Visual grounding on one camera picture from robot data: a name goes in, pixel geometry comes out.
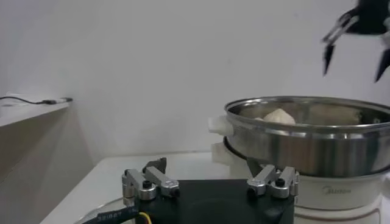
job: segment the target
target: metal clamp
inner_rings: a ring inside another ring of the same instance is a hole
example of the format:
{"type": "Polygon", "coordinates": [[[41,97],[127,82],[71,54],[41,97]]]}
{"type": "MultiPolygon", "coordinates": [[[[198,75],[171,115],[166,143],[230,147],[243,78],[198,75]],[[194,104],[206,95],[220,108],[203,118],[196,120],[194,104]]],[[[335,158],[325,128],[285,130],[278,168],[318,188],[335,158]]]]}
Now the metal clamp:
{"type": "Polygon", "coordinates": [[[295,168],[286,167],[280,176],[271,183],[271,195],[276,198],[287,198],[298,195],[299,173],[295,168]]]}
{"type": "Polygon", "coordinates": [[[139,171],[136,169],[130,169],[125,170],[124,173],[127,181],[125,191],[123,192],[124,195],[129,193],[128,196],[131,196],[132,193],[128,187],[134,187],[135,191],[137,192],[136,196],[139,197],[140,200],[153,200],[156,197],[156,185],[145,179],[145,177],[143,177],[139,171]]]}
{"type": "Polygon", "coordinates": [[[154,166],[147,167],[145,170],[147,180],[157,184],[161,189],[162,196],[178,197],[180,196],[179,182],[168,178],[154,166]]]}
{"type": "Polygon", "coordinates": [[[276,168],[273,165],[267,165],[264,169],[256,175],[254,178],[247,180],[248,194],[252,196],[261,196],[266,192],[268,182],[273,180],[276,176],[276,168]]]}

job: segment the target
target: midea logo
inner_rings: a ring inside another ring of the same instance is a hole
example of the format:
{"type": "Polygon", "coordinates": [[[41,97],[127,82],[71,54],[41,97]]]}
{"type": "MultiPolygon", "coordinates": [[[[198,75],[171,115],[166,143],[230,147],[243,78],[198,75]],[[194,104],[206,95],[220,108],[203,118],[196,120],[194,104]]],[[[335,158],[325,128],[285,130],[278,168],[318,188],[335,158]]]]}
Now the midea logo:
{"type": "Polygon", "coordinates": [[[350,189],[336,189],[336,188],[332,188],[331,186],[324,186],[322,188],[322,193],[325,195],[328,195],[328,194],[350,194],[351,190],[350,189]]]}

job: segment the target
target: white pot handle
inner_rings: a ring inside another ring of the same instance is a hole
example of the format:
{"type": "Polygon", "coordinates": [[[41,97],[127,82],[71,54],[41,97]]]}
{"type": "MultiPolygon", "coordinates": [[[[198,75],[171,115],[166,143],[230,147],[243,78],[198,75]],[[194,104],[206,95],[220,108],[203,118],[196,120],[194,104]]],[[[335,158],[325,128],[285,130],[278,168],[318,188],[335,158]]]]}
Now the white pot handle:
{"type": "Polygon", "coordinates": [[[231,136],[234,133],[233,126],[226,119],[226,115],[208,119],[208,131],[222,136],[231,136]]]}
{"type": "Polygon", "coordinates": [[[383,180],[382,194],[390,200],[390,173],[383,180]]]}

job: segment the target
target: pot rim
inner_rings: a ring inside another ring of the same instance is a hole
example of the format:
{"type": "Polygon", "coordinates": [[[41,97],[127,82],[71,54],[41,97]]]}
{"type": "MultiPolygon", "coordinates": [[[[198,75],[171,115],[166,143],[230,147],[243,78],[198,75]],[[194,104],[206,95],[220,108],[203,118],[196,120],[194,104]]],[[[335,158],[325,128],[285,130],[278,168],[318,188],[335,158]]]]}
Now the pot rim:
{"type": "Polygon", "coordinates": [[[352,99],[345,99],[345,98],[337,98],[337,97],[318,97],[318,96],[267,96],[267,97],[254,97],[254,98],[246,98],[246,99],[240,99],[235,100],[233,102],[227,103],[225,105],[225,112],[239,120],[248,124],[252,125],[260,125],[268,128],[274,128],[274,129],[288,129],[290,131],[303,131],[306,132],[309,129],[317,131],[375,131],[375,130],[381,130],[381,129],[389,129],[390,128],[390,122],[382,122],[378,124],[359,124],[359,125],[310,125],[310,124],[281,124],[277,122],[267,122],[262,120],[256,120],[249,117],[245,117],[242,115],[238,115],[235,113],[232,113],[230,110],[233,107],[236,107],[238,105],[242,104],[258,104],[260,102],[278,102],[281,100],[290,100],[293,101],[294,99],[297,100],[321,100],[321,102],[328,102],[333,104],[340,104],[346,103],[348,106],[356,106],[356,107],[363,107],[368,108],[371,110],[377,110],[381,111],[382,113],[387,113],[390,116],[390,107],[386,105],[382,105],[379,103],[372,103],[372,102],[366,102],[362,100],[352,100],[352,99]]]}

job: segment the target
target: screw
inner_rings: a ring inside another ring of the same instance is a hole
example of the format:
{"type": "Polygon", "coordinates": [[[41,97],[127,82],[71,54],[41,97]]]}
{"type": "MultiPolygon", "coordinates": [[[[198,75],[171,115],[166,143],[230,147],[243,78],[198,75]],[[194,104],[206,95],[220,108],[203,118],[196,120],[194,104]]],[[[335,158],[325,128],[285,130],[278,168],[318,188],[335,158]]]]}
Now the screw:
{"type": "Polygon", "coordinates": [[[152,182],[150,182],[149,180],[144,180],[142,182],[142,188],[150,189],[151,187],[152,187],[152,182]]]}

